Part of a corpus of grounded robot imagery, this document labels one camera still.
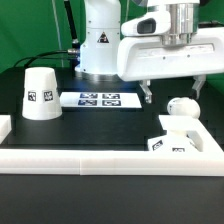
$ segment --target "black tabletop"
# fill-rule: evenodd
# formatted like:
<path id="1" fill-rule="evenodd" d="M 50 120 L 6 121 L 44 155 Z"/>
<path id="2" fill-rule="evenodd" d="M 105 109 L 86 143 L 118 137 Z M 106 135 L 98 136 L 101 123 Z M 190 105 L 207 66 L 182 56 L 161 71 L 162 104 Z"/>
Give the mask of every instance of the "black tabletop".
<path id="1" fill-rule="evenodd" d="M 50 121 L 22 117 L 24 70 L 0 76 L 0 113 L 13 130 L 1 148 L 146 150 L 148 138 L 163 134 L 159 114 L 173 97 L 188 96 L 191 78 L 152 81 L 153 103 L 138 83 L 94 83 L 57 69 L 59 94 L 136 92 L 141 109 L 63 108 Z M 223 148 L 223 96 L 208 83 L 198 101 L 200 120 Z M 180 176 L 1 175 L 0 223 L 223 223 L 224 179 Z"/>
<path id="2" fill-rule="evenodd" d="M 13 131 L 3 142 L 9 148 L 60 148 L 97 150 L 146 150 L 147 139 L 163 133 L 158 115 L 167 114 L 174 97 L 189 96 L 192 78 L 152 81 L 153 103 L 146 104 L 138 82 L 93 82 L 74 77 L 69 69 L 57 69 L 61 92 L 137 93 L 140 109 L 62 108 L 63 115 L 48 121 L 22 117 L 24 69 L 9 69 L 0 76 L 0 113 L 12 116 Z M 224 140 L 224 99 L 206 84 L 198 101 L 200 120 L 222 146 Z"/>

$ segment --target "white object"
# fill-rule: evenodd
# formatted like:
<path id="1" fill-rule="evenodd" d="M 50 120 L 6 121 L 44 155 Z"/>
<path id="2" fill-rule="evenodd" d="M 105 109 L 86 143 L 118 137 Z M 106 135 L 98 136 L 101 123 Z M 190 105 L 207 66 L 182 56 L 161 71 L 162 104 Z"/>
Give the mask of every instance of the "white object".
<path id="1" fill-rule="evenodd" d="M 160 121 L 164 129 L 188 129 L 200 152 L 1 149 L 0 173 L 224 176 L 224 153 L 198 119 L 168 115 Z"/>
<path id="2" fill-rule="evenodd" d="M 142 33 L 144 27 L 151 27 L 151 31 Z M 171 17 L 168 11 L 149 12 L 143 17 L 124 23 L 121 32 L 124 36 L 150 36 L 164 34 L 170 30 Z"/>
<path id="3" fill-rule="evenodd" d="M 148 140 L 148 149 L 150 152 L 173 152 L 173 153 L 198 153 L 194 142 L 178 134 L 167 134 Z"/>
<path id="4" fill-rule="evenodd" d="M 0 115 L 0 144 L 12 130 L 10 115 Z"/>
<path id="5" fill-rule="evenodd" d="M 61 43 L 61 31 L 60 31 L 60 27 L 59 27 L 59 23 L 58 23 L 58 13 L 57 13 L 57 7 L 56 7 L 56 2 L 55 0 L 52 0 L 52 8 L 53 8 L 53 12 L 54 12 L 54 21 L 55 21 L 55 26 L 56 26 L 56 30 L 57 30 L 57 37 L 58 37 L 58 47 L 60 50 L 62 49 L 62 43 Z M 62 68 L 64 67 L 64 61 L 63 59 L 61 59 L 61 65 Z"/>
<path id="6" fill-rule="evenodd" d="M 200 117 L 200 107 L 198 103 L 188 97 L 176 97 L 169 101 L 167 111 L 170 115 L 186 115 L 198 119 Z"/>
<path id="7" fill-rule="evenodd" d="M 224 72 L 224 28 L 199 29 L 190 44 L 164 47 L 161 37 L 126 37 L 118 49 L 124 81 L 199 76 Z"/>
<path id="8" fill-rule="evenodd" d="M 26 69 L 23 117 L 31 120 L 49 120 L 61 114 L 54 69 L 45 67 Z"/>
<path id="9" fill-rule="evenodd" d="M 86 40 L 80 48 L 78 72 L 94 75 L 117 74 L 120 43 L 119 0 L 85 0 Z"/>

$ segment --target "inverted cup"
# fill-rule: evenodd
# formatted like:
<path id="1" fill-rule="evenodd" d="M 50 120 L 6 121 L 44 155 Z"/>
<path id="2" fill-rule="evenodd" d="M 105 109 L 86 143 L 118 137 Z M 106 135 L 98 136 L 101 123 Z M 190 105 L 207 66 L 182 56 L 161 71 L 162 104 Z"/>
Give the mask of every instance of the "inverted cup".
<path id="1" fill-rule="evenodd" d="M 54 69 L 26 69 L 24 89 L 23 117 L 31 120 L 50 120 L 61 116 Z"/>

